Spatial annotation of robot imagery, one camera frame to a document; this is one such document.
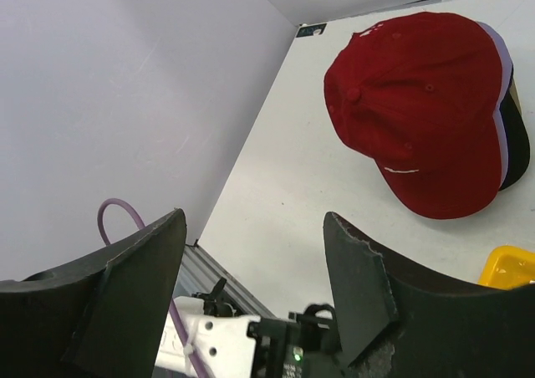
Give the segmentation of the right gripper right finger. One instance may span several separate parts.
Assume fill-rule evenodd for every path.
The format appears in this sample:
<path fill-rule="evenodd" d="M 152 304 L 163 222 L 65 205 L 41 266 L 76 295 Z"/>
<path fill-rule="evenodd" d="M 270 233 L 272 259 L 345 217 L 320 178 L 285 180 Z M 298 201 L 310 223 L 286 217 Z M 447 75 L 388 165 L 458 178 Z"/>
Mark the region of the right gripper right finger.
<path fill-rule="evenodd" d="M 344 364 L 355 377 L 531 377 L 534 287 L 501 290 L 438 273 L 339 214 L 324 250 Z"/>

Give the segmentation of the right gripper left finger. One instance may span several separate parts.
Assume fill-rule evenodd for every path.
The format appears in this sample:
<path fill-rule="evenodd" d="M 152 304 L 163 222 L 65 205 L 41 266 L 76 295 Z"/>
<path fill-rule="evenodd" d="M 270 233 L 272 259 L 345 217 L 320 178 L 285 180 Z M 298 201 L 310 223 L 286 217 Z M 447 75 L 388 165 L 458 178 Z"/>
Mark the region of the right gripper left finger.
<path fill-rule="evenodd" d="M 175 209 L 109 246 L 1 282 L 3 377 L 150 377 L 186 244 Z"/>

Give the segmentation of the black baseball cap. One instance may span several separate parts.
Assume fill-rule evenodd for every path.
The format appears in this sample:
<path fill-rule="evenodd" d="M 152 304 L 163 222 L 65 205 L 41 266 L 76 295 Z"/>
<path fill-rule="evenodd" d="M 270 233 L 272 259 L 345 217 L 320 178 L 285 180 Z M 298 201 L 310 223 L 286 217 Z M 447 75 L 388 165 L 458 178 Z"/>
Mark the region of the black baseball cap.
<path fill-rule="evenodd" d="M 499 107 L 505 138 L 504 144 L 501 145 L 501 149 L 505 151 L 502 157 L 505 172 L 500 191 L 508 189 L 523 177 L 531 159 L 531 148 L 522 113 L 518 112 L 509 92 L 512 78 L 514 74 L 511 74 L 507 92 Z"/>

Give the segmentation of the red baseball cap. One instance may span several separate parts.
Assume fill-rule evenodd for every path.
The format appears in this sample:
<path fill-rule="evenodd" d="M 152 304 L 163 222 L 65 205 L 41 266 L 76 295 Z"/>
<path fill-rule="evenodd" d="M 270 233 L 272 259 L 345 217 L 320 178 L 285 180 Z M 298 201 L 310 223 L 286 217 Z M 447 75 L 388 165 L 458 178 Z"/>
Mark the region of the red baseball cap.
<path fill-rule="evenodd" d="M 414 13 L 353 33 L 324 99 L 339 139 L 376 163 L 407 208 L 454 219 L 488 206 L 505 179 L 497 115 L 511 72 L 490 26 Z"/>

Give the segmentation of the beige baseball cap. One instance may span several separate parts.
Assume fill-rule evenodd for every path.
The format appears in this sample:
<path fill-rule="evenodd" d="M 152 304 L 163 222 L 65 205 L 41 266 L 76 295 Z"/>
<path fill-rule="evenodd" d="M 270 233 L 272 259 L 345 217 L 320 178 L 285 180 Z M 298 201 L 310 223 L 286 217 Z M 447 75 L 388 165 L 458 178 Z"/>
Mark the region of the beige baseball cap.
<path fill-rule="evenodd" d="M 517 87 L 515 85 L 515 79 L 514 78 L 511 79 L 511 86 L 510 86 L 509 92 L 510 92 L 510 95 L 511 95 L 514 103 L 515 103 L 515 106 L 516 106 L 518 112 L 522 113 L 522 107 L 521 107 L 520 100 L 518 98 Z"/>

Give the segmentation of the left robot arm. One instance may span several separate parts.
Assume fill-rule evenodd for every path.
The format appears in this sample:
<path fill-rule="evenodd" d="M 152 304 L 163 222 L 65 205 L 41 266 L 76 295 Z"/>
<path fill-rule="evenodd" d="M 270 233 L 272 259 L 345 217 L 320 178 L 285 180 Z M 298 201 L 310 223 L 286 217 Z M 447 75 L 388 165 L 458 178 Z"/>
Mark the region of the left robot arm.
<path fill-rule="evenodd" d="M 286 319 L 261 316 L 228 296 L 226 283 L 174 299 L 156 366 L 183 377 L 347 376 L 331 305 L 310 304 Z"/>

